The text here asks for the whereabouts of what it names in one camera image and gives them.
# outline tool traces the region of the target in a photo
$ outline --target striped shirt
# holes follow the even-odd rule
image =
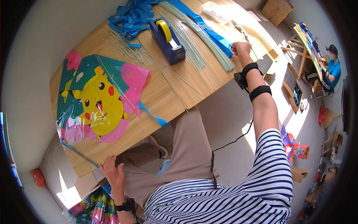
[[[292,175],[281,134],[268,129],[256,144],[253,168],[244,183],[224,187],[218,181],[217,190],[208,179],[168,183],[149,197],[145,224],[287,222]]]

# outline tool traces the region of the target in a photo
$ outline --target worker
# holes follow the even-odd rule
[[[324,58],[318,58],[319,64],[322,68],[322,86],[323,90],[328,93],[334,92],[334,88],[337,85],[340,78],[340,63],[338,60],[338,50],[331,44],[329,47],[326,47],[328,50],[331,60],[327,61]],[[318,74],[313,68],[313,72],[307,76],[303,76],[304,79],[308,82],[312,82],[318,79]]]
[[[232,51],[242,67],[253,63],[250,45],[235,42]],[[258,69],[247,72],[248,90],[266,85]],[[256,151],[253,168],[238,186],[225,187],[212,167],[212,150],[197,107],[172,122],[173,153],[162,175],[138,167],[166,156],[155,140],[109,156],[100,169],[112,187],[117,206],[125,194],[151,223],[285,223],[291,215],[292,175],[279,131],[278,111],[268,92],[252,100]],[[130,211],[117,211],[121,224],[134,224]]]

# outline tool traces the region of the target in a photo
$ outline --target red cheek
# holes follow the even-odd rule
[[[110,86],[110,87],[108,88],[108,93],[109,93],[110,96],[113,96],[113,95],[114,95],[113,86]]]
[[[90,114],[89,114],[89,113],[85,113],[85,114],[84,114],[84,116],[85,116],[85,118],[87,118],[88,120],[90,120],[90,119],[91,119],[91,116],[90,116]]]

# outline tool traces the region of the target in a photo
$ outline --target hand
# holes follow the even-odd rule
[[[318,60],[319,60],[320,62],[321,62],[321,61],[326,62],[326,59],[321,58],[321,57],[319,57]]]
[[[115,161],[115,156],[108,156],[103,162],[103,165],[100,164],[100,169],[111,185],[111,195],[115,204],[122,205],[126,202],[124,199],[124,163],[119,164],[116,168]]]
[[[250,44],[246,42],[235,42],[231,45],[231,51],[237,56],[243,68],[246,65],[253,63],[253,60],[250,57],[250,50]]]

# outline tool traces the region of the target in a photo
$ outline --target tape dispenser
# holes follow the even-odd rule
[[[179,43],[173,29],[163,17],[152,20],[149,26],[153,38],[170,65],[185,59],[184,46]]]

